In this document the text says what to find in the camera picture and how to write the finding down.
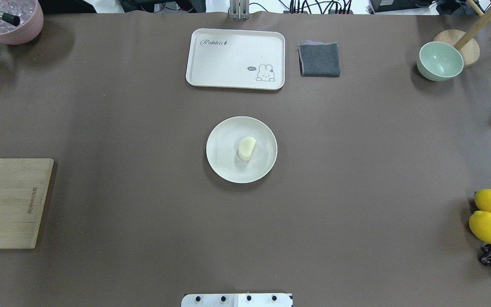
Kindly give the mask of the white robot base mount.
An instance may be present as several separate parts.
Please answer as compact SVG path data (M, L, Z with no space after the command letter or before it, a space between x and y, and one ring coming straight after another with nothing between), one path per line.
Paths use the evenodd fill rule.
M292 307L288 293L205 293L184 295L182 307Z

